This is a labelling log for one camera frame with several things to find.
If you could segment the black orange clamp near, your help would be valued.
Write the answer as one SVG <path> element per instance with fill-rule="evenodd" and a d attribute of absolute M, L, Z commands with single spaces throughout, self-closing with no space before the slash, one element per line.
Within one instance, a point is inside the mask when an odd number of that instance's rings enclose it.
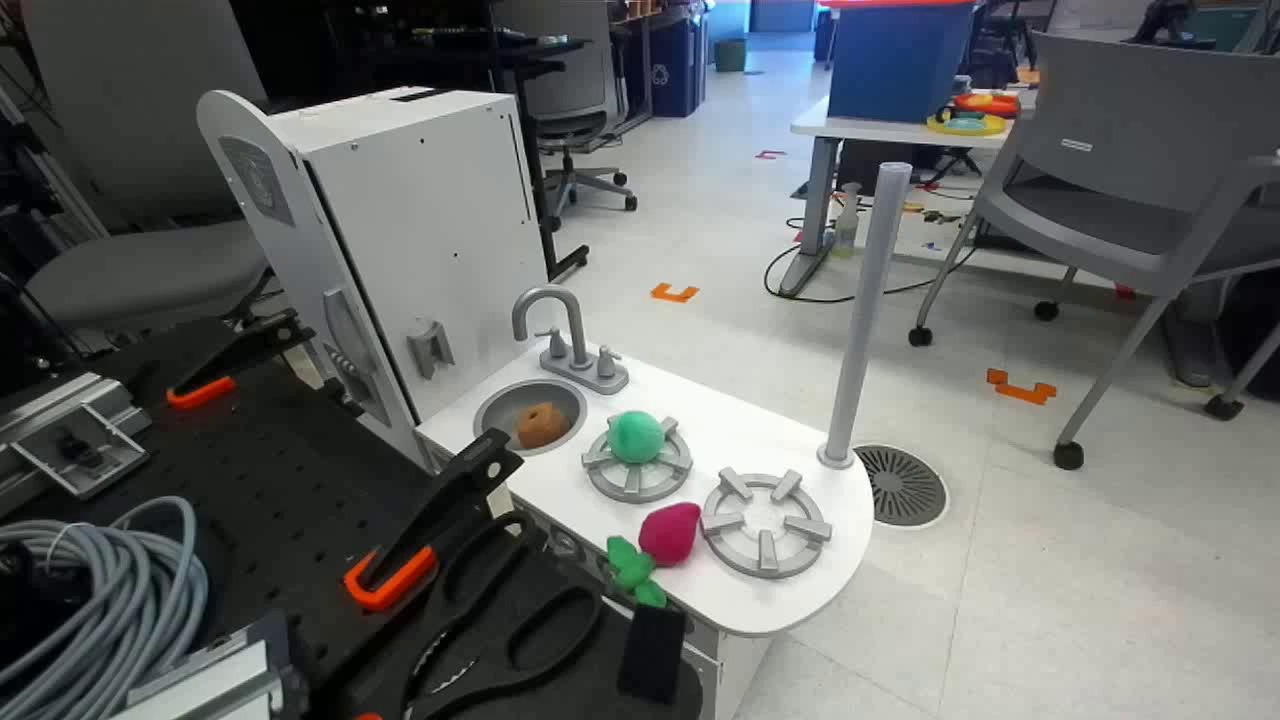
<path fill-rule="evenodd" d="M 345 597 L 360 612 L 394 612 L 444 565 L 449 544 L 465 527 L 465 513 L 479 509 L 519 465 L 523 456 L 512 452 L 512 435 L 483 429 L 444 465 L 421 509 L 339 578 Z"/>

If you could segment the pink beetroot plushie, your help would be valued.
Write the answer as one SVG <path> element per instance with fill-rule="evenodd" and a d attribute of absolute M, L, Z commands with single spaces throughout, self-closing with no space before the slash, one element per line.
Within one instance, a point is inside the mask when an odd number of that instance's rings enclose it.
<path fill-rule="evenodd" d="M 612 583 L 646 605 L 664 610 L 668 591 L 655 583 L 659 569 L 677 569 L 693 557 L 700 534 L 700 509 L 695 504 L 668 504 L 640 519 L 640 537 L 612 537 L 605 544 L 605 569 Z"/>

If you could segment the grey chair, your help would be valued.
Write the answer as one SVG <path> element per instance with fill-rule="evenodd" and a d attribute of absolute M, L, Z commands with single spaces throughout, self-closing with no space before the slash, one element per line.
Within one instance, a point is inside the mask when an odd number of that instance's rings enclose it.
<path fill-rule="evenodd" d="M 1083 465 L 1081 432 L 1157 321 L 1198 285 L 1280 264 L 1280 61 L 1168 46 L 1035 35 L 1041 92 L 1008 128 L 974 214 L 907 328 L 934 344 L 934 305 L 990 223 L 1063 269 L 1143 298 L 1143 311 L 1096 372 L 1051 444 Z"/>

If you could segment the round floor drain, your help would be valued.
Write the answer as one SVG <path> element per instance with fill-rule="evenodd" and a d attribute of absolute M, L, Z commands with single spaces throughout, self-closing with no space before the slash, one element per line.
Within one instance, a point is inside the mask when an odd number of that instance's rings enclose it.
<path fill-rule="evenodd" d="M 870 471 L 880 524 L 913 527 L 944 515 L 949 489 L 920 456 L 889 444 L 864 444 L 860 465 Z"/>

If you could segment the black orange clamp far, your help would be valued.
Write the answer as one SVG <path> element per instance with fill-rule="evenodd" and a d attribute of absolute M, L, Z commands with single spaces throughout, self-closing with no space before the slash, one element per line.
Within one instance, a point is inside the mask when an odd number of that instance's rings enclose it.
<path fill-rule="evenodd" d="M 257 328 L 242 328 L 222 335 L 209 354 L 200 354 L 175 385 L 165 389 L 165 404 L 174 412 L 200 412 L 235 393 L 235 378 L 260 361 L 273 361 L 298 344 L 307 344 L 313 331 L 298 315 L 265 321 Z"/>

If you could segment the colourful toys on table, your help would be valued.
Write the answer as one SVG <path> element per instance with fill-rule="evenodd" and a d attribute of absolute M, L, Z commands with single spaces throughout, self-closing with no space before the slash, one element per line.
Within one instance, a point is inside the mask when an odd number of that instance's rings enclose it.
<path fill-rule="evenodd" d="M 1021 97 L 1003 89 L 952 92 L 942 111 L 925 119 L 944 136 L 999 136 L 1021 117 Z"/>

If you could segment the white side table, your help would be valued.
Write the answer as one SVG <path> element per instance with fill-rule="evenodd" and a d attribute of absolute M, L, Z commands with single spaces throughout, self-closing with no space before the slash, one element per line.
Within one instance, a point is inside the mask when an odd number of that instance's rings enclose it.
<path fill-rule="evenodd" d="M 810 139 L 810 176 L 799 189 L 799 236 L 778 294 L 799 302 L 815 272 L 837 253 L 831 202 L 854 189 L 858 198 L 876 192 L 883 162 L 942 162 L 996 152 L 1012 136 L 1012 117 L 969 117 L 969 119 L 870 119 L 837 117 L 828 101 L 810 105 L 794 131 Z"/>

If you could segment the black office chair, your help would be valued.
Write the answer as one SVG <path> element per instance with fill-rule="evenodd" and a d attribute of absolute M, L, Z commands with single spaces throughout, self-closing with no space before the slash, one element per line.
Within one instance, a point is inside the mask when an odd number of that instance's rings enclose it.
<path fill-rule="evenodd" d="M 550 229 L 561 229 L 586 189 L 634 214 L 635 192 L 624 167 L 582 165 L 582 152 L 591 152 L 615 119 L 612 0 L 492 0 L 492 19 L 531 35 L 554 61 L 554 71 L 523 86 L 531 139 L 561 155 L 545 173 Z"/>

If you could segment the blue storage bin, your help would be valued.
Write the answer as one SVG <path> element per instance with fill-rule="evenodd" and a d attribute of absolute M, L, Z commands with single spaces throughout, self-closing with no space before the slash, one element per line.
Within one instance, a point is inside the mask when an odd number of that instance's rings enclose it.
<path fill-rule="evenodd" d="M 828 111 L 920 125 L 952 97 L 974 0 L 831 0 Z"/>

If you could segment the grey stove burner left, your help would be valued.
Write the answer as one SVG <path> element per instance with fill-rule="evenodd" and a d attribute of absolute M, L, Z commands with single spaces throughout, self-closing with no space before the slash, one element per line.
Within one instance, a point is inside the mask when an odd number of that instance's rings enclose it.
<path fill-rule="evenodd" d="M 693 476 L 693 447 L 684 441 L 684 429 L 674 415 L 655 415 L 655 421 L 664 424 L 664 452 L 655 465 L 635 465 L 635 468 L 622 465 L 609 452 L 609 424 L 605 424 L 605 432 L 582 456 L 595 494 L 624 504 L 654 504 L 674 496 Z"/>

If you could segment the grey toy faucet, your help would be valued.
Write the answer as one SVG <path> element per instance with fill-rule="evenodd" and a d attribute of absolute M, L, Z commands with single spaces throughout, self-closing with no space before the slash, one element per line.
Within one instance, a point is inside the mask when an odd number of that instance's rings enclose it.
<path fill-rule="evenodd" d="M 590 350 L 590 331 L 586 331 L 586 310 L 567 288 L 529 288 L 518 298 L 512 305 L 512 335 L 529 340 L 529 311 L 539 302 L 556 302 L 563 310 L 567 321 L 567 335 L 554 335 L 539 366 L 563 381 L 577 381 L 591 393 L 615 395 L 629 389 L 629 367 L 622 366 L 622 355 L 612 350 Z"/>

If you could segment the black orange clamp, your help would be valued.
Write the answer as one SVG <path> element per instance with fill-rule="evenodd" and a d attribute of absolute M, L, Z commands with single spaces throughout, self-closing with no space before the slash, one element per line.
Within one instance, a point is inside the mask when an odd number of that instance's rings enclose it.
<path fill-rule="evenodd" d="M 345 597 L 360 612 L 394 612 L 444 565 L 449 544 L 465 527 L 465 513 L 479 509 L 519 465 L 523 456 L 512 452 L 512 435 L 483 429 L 444 465 L 421 509 L 339 578 Z"/>
<path fill-rule="evenodd" d="M 260 361 L 273 361 L 298 344 L 307 344 L 313 331 L 298 315 L 265 321 L 257 328 L 242 328 L 222 335 L 209 354 L 200 354 L 175 385 L 165 389 L 165 404 L 174 412 L 200 412 L 235 393 L 235 378 Z"/>

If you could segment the white toy kitchen cabinet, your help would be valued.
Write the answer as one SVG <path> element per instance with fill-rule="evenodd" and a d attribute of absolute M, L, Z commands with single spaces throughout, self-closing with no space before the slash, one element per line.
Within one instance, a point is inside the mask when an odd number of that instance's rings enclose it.
<path fill-rule="evenodd" d="M 726 468 L 799 471 L 831 524 L 824 557 L 785 579 L 728 569 L 695 534 L 684 565 L 655 583 L 693 618 L 689 661 L 703 680 L 703 720 L 736 720 L 785 634 L 824 612 L 871 539 L 870 471 L 824 468 L 821 432 L 739 395 L 664 372 L 615 344 L 629 367 L 615 395 L 539 366 L 567 335 L 563 310 L 539 302 L 529 340 L 512 305 L 545 280 L 531 176 L 518 105 L 501 92 L 386 89 L 331 105 L 265 111 L 214 89 L 196 101 L 200 136 L 265 250 L 319 366 L 353 393 L 364 429 L 423 468 L 444 468 L 489 412 L 519 412 L 545 389 L 577 409 L 556 444 L 531 447 L 512 499 L 582 559 L 668 504 L 695 504 Z M 582 456 L 622 412 L 674 415 L 693 476 L 664 499 L 624 504 L 591 489 Z"/>

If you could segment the grey vertical pole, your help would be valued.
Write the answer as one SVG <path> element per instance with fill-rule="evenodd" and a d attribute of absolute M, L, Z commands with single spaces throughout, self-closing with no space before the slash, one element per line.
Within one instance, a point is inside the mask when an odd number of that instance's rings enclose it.
<path fill-rule="evenodd" d="M 900 203 L 907 198 L 907 183 L 913 183 L 913 167 L 905 162 L 889 162 L 876 173 L 876 198 L 871 198 L 870 243 L 860 258 L 860 278 L 858 278 L 854 323 L 849 323 L 849 340 L 844 340 L 828 432 L 824 432 L 824 444 L 815 447 L 815 461 L 824 468 L 854 465 L 854 429 L 858 429 L 858 412 L 860 412 L 860 393 L 864 393 L 870 355 L 871 355 L 871 328 L 876 328 L 876 311 L 883 302 L 883 280 L 889 280 L 892 243 L 900 234 Z"/>

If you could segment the green ball plushie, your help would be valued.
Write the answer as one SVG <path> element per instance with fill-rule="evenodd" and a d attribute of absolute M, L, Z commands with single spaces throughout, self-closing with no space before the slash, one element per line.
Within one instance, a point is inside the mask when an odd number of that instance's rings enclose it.
<path fill-rule="evenodd" d="M 664 452 L 664 424 L 654 412 L 622 412 L 609 421 L 609 452 L 629 468 L 655 465 Z"/>

